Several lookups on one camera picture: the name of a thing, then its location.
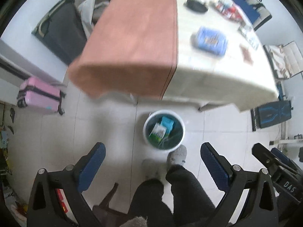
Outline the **blue tissue packet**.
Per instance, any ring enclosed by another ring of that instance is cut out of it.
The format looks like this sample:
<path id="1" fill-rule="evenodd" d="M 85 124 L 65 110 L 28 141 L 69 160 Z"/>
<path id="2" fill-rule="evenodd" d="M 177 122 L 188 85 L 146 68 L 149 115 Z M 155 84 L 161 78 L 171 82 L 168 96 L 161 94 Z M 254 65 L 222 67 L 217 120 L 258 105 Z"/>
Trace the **blue tissue packet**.
<path id="1" fill-rule="evenodd" d="M 220 31 L 201 27 L 191 37 L 192 45 L 199 50 L 206 51 L 216 56 L 224 56 L 228 40 Z"/>

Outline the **red white snack wrapper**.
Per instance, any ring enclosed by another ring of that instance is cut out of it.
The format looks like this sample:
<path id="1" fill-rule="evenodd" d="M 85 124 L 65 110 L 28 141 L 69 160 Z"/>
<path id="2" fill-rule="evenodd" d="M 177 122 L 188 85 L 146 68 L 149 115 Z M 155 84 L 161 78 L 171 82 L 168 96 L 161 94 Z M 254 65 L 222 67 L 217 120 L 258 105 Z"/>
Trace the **red white snack wrapper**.
<path id="1" fill-rule="evenodd" d="M 235 22 L 243 22 L 241 14 L 233 3 L 227 4 L 219 0 L 217 3 L 215 3 L 215 9 L 226 19 Z"/>

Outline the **white trash bin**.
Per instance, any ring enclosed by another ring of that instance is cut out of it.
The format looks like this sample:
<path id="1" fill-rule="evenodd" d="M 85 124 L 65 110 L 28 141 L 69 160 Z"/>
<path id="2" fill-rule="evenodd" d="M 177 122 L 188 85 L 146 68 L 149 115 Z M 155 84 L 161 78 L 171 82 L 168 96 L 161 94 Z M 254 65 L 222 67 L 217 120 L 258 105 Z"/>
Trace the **white trash bin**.
<path id="1" fill-rule="evenodd" d="M 143 138 L 155 150 L 172 152 L 185 137 L 185 124 L 182 118 L 171 110 L 150 113 L 143 125 Z"/>

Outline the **black blue workout bench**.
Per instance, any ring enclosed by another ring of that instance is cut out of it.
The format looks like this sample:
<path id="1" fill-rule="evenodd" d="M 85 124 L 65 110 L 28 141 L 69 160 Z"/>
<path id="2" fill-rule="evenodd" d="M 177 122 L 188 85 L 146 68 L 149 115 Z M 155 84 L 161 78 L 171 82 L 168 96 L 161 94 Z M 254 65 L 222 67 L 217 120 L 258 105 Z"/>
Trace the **black blue workout bench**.
<path id="1" fill-rule="evenodd" d="M 292 118 L 290 100 L 279 100 L 253 108 L 251 112 L 252 131 L 268 128 Z"/>

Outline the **black trouser legs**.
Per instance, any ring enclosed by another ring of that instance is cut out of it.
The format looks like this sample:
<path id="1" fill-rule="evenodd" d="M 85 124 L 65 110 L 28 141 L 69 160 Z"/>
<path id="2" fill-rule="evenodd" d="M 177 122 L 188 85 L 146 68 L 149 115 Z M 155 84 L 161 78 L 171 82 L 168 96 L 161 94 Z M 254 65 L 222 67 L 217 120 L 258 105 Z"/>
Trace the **black trouser legs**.
<path id="1" fill-rule="evenodd" d="M 173 165 L 165 176 L 142 182 L 131 200 L 129 220 L 142 226 L 203 226 L 215 205 L 196 176 L 184 166 Z"/>

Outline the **grey left slipper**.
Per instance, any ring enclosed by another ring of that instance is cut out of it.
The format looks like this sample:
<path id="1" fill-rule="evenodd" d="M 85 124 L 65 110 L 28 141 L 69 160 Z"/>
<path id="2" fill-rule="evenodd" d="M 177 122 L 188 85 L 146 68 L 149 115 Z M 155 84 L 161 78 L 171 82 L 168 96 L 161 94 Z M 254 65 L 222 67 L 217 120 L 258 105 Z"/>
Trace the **grey left slipper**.
<path id="1" fill-rule="evenodd" d="M 142 171 L 145 180 L 161 180 L 161 166 L 156 160 L 144 159 L 142 161 Z"/>

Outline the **grey slipper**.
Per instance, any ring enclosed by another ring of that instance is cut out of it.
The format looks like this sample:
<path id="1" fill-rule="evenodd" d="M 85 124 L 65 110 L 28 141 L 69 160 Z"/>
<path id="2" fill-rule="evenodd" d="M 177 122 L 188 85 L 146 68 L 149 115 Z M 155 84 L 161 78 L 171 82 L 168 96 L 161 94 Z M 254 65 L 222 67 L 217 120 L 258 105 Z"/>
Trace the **grey slipper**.
<path id="1" fill-rule="evenodd" d="M 183 166 L 185 164 L 186 156 L 187 148 L 184 145 L 180 145 L 177 149 L 170 152 L 166 161 L 167 171 L 169 171 L 172 166 Z"/>
<path id="2" fill-rule="evenodd" d="M 145 180 L 161 180 L 161 166 L 156 160 L 144 159 L 142 161 L 142 171 Z"/>

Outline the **pink suitcase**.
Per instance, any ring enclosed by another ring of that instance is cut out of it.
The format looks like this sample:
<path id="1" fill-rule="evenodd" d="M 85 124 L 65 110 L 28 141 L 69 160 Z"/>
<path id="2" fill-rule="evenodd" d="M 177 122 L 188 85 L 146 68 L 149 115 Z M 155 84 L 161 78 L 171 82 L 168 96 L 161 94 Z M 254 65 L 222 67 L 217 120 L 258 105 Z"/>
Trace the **pink suitcase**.
<path id="1" fill-rule="evenodd" d="M 37 77 L 31 76 L 21 85 L 17 94 L 17 106 L 21 109 L 39 111 L 43 114 L 65 114 L 62 100 L 66 94 Z"/>

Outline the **grey right slipper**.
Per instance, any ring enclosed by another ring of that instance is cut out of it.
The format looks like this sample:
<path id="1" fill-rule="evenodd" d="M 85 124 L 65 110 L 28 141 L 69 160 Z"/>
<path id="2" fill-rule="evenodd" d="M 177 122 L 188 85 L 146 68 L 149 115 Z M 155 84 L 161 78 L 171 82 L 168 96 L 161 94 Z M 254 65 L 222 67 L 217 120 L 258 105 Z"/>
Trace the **grey right slipper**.
<path id="1" fill-rule="evenodd" d="M 172 166 L 183 166 L 185 164 L 186 156 L 187 148 L 184 145 L 180 145 L 177 149 L 170 152 L 166 161 L 167 171 L 169 171 Z"/>

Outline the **white chair with bag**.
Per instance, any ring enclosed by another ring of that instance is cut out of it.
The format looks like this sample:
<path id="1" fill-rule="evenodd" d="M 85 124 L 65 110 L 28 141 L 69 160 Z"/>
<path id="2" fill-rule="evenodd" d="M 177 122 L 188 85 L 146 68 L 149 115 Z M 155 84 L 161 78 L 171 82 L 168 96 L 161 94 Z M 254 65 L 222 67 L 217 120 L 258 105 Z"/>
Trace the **white chair with bag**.
<path id="1" fill-rule="evenodd" d="M 274 77 L 286 80 L 302 73 L 302 53 L 295 41 L 286 45 L 264 45 Z"/>

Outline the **black folding cot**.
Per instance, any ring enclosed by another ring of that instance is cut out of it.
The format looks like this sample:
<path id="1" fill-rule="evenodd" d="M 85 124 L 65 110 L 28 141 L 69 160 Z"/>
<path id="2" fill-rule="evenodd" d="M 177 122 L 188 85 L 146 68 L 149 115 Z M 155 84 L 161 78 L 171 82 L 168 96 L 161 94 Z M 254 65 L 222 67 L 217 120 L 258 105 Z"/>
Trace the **black folding cot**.
<path id="1" fill-rule="evenodd" d="M 60 0 L 32 31 L 67 66 L 80 55 L 87 42 L 74 2 L 75 0 Z"/>

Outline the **pink and striped tablecloth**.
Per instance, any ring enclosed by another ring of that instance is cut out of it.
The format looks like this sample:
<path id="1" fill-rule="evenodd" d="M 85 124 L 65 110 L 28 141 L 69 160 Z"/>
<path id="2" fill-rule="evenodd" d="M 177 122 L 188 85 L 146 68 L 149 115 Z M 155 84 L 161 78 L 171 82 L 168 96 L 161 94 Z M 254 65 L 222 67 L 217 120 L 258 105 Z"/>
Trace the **pink and striped tablecloth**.
<path id="1" fill-rule="evenodd" d="M 81 54 L 69 65 L 69 80 L 93 98 L 121 92 L 155 100 L 195 103 L 200 110 L 229 104 L 246 111 L 278 98 L 261 42 L 242 9 L 235 22 L 216 9 L 219 0 L 111 0 Z M 228 40 L 224 56 L 196 49 L 191 37 L 201 27 Z"/>

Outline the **blue cushioned chair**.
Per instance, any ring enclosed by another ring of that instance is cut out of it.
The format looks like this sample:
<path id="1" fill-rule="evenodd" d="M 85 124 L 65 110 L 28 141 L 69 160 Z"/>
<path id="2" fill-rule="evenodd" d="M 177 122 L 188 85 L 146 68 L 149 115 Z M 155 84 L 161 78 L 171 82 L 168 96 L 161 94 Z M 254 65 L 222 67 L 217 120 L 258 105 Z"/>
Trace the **blue cushioned chair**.
<path id="1" fill-rule="evenodd" d="M 246 14 L 254 31 L 272 19 L 272 14 L 266 9 L 262 0 L 232 0 Z"/>

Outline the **black round pouch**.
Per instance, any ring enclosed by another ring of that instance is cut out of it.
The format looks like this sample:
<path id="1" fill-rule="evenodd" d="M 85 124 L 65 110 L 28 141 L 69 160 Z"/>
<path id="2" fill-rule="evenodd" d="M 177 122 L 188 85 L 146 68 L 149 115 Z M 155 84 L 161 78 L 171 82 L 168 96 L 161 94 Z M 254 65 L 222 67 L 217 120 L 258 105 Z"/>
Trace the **black round pouch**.
<path id="1" fill-rule="evenodd" d="M 206 3 L 202 3 L 199 0 L 187 0 L 185 6 L 193 12 L 202 14 L 208 12 L 209 9 Z"/>

